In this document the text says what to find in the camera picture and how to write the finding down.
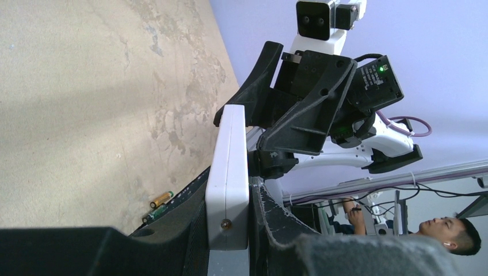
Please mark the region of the white remote control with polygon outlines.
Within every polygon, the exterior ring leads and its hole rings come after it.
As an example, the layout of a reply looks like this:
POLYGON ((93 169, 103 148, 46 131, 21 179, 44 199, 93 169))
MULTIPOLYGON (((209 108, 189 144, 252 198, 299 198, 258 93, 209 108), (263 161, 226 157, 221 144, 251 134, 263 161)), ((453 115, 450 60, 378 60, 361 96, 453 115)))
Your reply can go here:
POLYGON ((249 176, 245 108, 223 110, 205 191, 208 244, 211 250, 248 246, 249 176))

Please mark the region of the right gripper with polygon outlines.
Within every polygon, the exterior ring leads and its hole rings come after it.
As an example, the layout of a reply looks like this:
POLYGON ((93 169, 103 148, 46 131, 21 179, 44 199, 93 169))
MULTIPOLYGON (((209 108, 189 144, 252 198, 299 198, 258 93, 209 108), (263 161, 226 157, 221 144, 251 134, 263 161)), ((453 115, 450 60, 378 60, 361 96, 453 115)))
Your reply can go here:
POLYGON ((251 73, 226 102, 245 109, 245 126, 268 128, 258 139, 262 151, 319 155, 327 138, 353 148, 375 135, 375 113, 404 98, 388 57, 378 53, 351 59, 304 51, 291 82, 299 100, 281 117, 268 102, 283 45, 265 42, 251 73))

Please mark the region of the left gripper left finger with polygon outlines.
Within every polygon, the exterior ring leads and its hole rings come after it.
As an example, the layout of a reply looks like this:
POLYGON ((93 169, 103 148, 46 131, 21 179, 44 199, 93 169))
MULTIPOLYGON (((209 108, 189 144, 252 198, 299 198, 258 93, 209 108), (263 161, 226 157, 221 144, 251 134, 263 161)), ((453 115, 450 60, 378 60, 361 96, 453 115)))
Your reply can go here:
POLYGON ((130 235, 112 227, 1 230, 2 275, 206 275, 204 170, 155 221, 130 235))

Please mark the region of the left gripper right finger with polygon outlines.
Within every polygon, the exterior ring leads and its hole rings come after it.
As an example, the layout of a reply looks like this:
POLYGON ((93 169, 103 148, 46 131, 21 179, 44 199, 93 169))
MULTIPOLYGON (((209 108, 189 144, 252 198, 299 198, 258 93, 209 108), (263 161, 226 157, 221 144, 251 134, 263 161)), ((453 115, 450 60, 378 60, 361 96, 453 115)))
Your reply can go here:
POLYGON ((415 236, 323 235, 261 183, 249 186, 250 275, 459 275, 447 250, 415 236))

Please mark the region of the green battery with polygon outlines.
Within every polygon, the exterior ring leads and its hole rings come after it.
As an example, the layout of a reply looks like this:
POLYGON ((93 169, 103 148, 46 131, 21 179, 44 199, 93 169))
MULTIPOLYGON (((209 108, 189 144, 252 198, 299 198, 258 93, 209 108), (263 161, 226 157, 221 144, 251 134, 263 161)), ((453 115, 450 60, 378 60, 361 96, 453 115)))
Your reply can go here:
POLYGON ((156 209, 149 211, 147 214, 145 214, 142 217, 142 223, 143 224, 151 224, 155 220, 159 219, 162 216, 162 214, 165 212, 166 209, 167 209, 167 204, 162 204, 159 207, 157 207, 156 209))

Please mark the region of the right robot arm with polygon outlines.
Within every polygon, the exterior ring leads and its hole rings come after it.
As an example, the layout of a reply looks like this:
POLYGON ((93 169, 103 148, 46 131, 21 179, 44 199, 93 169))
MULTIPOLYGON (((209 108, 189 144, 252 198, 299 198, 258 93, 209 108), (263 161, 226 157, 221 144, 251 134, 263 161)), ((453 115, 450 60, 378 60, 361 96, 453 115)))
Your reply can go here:
POLYGON ((247 154, 249 175, 278 179, 321 166, 382 174, 421 160, 410 120, 380 112, 403 98, 386 55, 287 53, 268 41, 228 103, 242 105, 246 126, 262 130, 247 154))

